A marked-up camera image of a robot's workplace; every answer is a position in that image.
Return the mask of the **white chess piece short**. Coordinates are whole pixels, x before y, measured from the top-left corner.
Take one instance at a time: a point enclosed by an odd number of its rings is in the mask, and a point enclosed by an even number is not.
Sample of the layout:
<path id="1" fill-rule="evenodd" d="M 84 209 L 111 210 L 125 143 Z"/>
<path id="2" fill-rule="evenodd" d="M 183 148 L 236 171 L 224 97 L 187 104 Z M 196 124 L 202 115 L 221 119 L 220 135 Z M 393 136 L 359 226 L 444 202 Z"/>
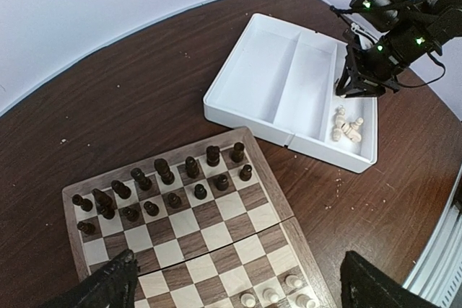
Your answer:
<path id="1" fill-rule="evenodd" d="M 292 289 L 298 289 L 303 287 L 303 280 L 296 275 L 288 275 L 284 281 L 286 285 Z"/>

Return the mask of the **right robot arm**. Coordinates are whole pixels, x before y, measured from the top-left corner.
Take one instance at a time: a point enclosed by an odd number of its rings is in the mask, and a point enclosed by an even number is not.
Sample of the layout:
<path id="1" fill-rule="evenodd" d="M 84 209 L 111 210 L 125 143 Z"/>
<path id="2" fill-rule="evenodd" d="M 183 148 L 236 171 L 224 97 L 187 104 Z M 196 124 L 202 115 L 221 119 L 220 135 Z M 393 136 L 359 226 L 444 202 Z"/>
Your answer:
<path id="1" fill-rule="evenodd" d="M 335 88 L 345 98 L 398 92 L 406 86 L 400 73 L 423 55 L 443 67 L 437 59 L 443 45 L 461 36 L 461 0 L 351 0 L 349 8 L 331 11 L 340 18 L 359 14 L 382 34 L 363 48 L 360 33 L 346 31 L 347 54 Z"/>

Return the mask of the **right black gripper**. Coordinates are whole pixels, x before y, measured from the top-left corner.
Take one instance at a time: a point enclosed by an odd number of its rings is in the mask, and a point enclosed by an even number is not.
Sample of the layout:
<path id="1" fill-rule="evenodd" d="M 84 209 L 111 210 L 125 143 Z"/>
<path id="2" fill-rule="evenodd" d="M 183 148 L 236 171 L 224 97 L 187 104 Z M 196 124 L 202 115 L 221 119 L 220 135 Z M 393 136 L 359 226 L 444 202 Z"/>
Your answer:
<path id="1" fill-rule="evenodd" d="M 382 43 L 369 49 L 348 44 L 340 79 L 335 94 L 344 98 L 380 97 L 387 89 L 400 90 L 396 76 L 404 70 L 404 64 Z"/>

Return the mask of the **white chess piece tall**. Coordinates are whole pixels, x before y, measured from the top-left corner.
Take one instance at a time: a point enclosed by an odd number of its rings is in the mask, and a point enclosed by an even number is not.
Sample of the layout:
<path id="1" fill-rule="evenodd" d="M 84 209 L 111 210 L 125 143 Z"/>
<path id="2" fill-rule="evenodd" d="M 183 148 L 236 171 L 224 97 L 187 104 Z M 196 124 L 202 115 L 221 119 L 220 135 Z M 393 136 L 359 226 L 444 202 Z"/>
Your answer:
<path id="1" fill-rule="evenodd" d="M 295 304 L 299 308 L 316 308 L 316 301 L 306 294 L 298 295 Z"/>

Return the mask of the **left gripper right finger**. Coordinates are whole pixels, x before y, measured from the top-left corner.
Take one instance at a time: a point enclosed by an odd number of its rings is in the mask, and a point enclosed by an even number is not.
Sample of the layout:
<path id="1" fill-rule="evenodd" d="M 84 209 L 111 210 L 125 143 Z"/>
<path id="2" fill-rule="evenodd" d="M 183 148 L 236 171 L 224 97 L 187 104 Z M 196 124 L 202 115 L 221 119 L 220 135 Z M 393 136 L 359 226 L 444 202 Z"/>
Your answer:
<path id="1" fill-rule="evenodd" d="M 347 251 L 341 264 L 342 307 L 433 307 L 404 289 L 359 253 Z"/>

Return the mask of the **white pawn second row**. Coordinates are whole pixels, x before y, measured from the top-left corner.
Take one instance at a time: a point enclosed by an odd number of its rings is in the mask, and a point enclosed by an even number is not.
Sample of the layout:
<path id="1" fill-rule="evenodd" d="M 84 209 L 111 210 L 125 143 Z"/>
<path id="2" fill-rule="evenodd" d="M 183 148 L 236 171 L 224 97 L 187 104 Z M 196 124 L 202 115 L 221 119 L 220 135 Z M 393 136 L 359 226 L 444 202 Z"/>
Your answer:
<path id="1" fill-rule="evenodd" d="M 267 288 L 263 290 L 263 297 L 266 301 L 271 304 L 275 304 L 280 300 L 278 292 L 273 288 Z"/>

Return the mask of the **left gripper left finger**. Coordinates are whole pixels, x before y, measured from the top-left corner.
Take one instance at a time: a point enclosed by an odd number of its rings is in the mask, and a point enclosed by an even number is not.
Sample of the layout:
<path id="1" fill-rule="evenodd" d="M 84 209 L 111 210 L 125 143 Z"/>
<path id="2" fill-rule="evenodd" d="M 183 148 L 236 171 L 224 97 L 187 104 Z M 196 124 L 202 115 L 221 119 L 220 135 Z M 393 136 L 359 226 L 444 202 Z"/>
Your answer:
<path id="1" fill-rule="evenodd" d="M 48 300 L 42 307 L 134 307 L 138 264 L 124 250 L 79 285 Z"/>

